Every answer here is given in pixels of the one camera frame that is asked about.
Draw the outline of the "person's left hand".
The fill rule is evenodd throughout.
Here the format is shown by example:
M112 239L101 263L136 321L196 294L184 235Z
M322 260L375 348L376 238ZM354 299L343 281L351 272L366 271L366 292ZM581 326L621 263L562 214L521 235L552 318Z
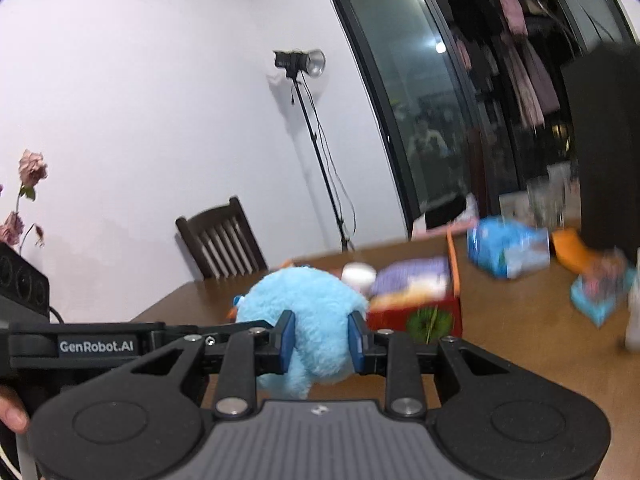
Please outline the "person's left hand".
M17 394L10 388L0 387L0 419L14 434L24 434L29 417Z

